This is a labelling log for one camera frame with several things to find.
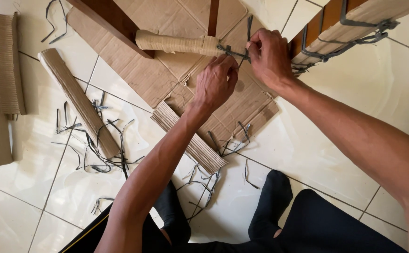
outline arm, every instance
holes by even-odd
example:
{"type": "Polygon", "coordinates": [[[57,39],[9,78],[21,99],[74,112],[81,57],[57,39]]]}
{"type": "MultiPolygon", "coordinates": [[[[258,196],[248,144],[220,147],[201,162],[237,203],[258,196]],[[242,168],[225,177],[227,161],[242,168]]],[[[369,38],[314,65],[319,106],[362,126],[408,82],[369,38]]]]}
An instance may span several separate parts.
{"type": "Polygon", "coordinates": [[[234,57],[221,55],[213,57],[199,74],[194,100],[118,192],[96,253],[141,251],[146,216],[170,181],[192,136],[233,93],[237,73],[234,57]]]}
{"type": "Polygon", "coordinates": [[[278,31],[260,29],[247,48],[257,77],[303,112],[342,153],[396,198],[409,225],[409,135],[295,78],[287,39],[278,31]]]}

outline black pants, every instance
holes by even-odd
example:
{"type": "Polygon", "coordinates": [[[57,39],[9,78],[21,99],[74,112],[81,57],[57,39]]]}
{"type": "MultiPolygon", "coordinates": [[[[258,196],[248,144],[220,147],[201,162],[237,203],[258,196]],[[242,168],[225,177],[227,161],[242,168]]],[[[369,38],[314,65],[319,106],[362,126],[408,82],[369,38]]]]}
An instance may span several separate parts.
{"type": "MultiPolygon", "coordinates": [[[[106,227],[107,208],[61,252],[92,253],[106,227]]],[[[242,244],[188,243],[172,249],[150,215],[142,232],[142,252],[404,253],[400,246],[338,209],[310,189],[298,193],[282,232],[242,244]]]]}

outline person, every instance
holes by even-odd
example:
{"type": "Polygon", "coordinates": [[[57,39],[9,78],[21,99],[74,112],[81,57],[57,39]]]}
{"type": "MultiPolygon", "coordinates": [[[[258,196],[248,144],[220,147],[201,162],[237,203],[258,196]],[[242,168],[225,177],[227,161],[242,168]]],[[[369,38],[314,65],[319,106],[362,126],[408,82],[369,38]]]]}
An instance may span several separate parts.
{"type": "MultiPolygon", "coordinates": [[[[259,29],[247,49],[257,78],[303,112],[397,199],[409,227],[409,135],[295,78],[287,39],[277,30],[259,29]]],[[[267,175],[262,188],[248,230],[249,242],[188,243],[190,227],[170,178],[192,136],[233,93],[237,74],[235,59],[227,55],[213,57],[199,74],[194,100],[129,176],[108,209],[95,252],[405,252],[309,189],[298,193],[281,229],[278,220],[292,193],[288,178],[276,170],[267,175]],[[161,230],[149,215],[153,206],[164,221],[161,230]]]]}

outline ceramic floor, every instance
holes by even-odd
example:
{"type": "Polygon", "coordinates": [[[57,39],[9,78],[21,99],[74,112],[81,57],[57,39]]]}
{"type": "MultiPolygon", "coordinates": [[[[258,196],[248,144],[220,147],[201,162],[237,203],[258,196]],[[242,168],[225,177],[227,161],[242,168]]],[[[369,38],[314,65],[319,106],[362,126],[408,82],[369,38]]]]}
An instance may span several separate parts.
{"type": "MultiPolygon", "coordinates": [[[[287,38],[295,36],[317,14],[327,0],[243,0],[269,29],[278,29],[287,38]]],[[[19,50],[22,83],[29,112],[12,122],[12,164],[0,166],[0,253],[58,252],[99,211],[92,209],[97,198],[114,198],[124,183],[122,171],[94,173],[78,162],[84,156],[87,140],[82,132],[56,132],[56,109],[60,126],[76,122],[71,108],[64,111],[66,97],[52,81],[37,53],[55,47],[77,78],[89,99],[101,100],[109,107],[103,120],[117,120],[125,128],[126,158],[136,161],[150,152],[165,132],[151,119],[152,109],[84,42],[67,27],[59,2],[48,13],[55,32],[40,42],[52,29],[45,20],[49,0],[0,0],[0,13],[20,13],[19,50]]],[[[71,6],[62,1],[66,11],[71,6]]],[[[409,15],[389,32],[389,38],[376,45],[358,45],[343,55],[309,69],[301,79],[343,103],[379,118],[409,134],[409,15]]],[[[227,156],[230,162],[216,182],[194,179],[215,193],[207,209],[190,223],[191,241],[220,240],[241,243],[248,240],[247,228],[257,206],[265,176],[280,170],[290,177],[294,195],[312,188],[338,208],[359,219],[405,249],[407,225],[399,204],[375,181],[348,160],[301,112],[287,101],[276,98],[280,113],[251,138],[240,153],[227,156]]],[[[112,135],[120,138],[115,129],[112,135]]],[[[98,163],[88,156],[87,164],[98,163]]],[[[195,163],[186,155],[176,169],[177,187],[188,181],[195,163]]],[[[130,166],[131,172],[136,164],[130,166]]],[[[178,191],[187,217],[195,205],[203,206],[208,192],[192,183],[178,191]]],[[[111,201],[102,200],[100,209],[111,201]]],[[[158,226],[162,220],[152,210],[158,226]]],[[[281,217],[283,225],[288,214],[281,217]]]]}

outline foot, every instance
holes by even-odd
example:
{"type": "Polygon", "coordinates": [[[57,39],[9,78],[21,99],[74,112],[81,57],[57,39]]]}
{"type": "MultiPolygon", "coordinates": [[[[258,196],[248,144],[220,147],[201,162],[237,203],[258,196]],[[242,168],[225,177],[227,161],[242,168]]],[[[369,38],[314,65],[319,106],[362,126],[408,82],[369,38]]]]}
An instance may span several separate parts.
{"type": "Polygon", "coordinates": [[[293,194],[289,179],[280,171],[268,173],[254,212],[248,235],[250,239],[272,238],[281,229],[278,220],[289,206],[293,194]]]}
{"type": "Polygon", "coordinates": [[[171,244],[175,246],[187,243],[190,239],[190,227],[179,204],[176,188],[171,180],[153,207],[164,221],[162,229],[168,234],[171,244]]]}

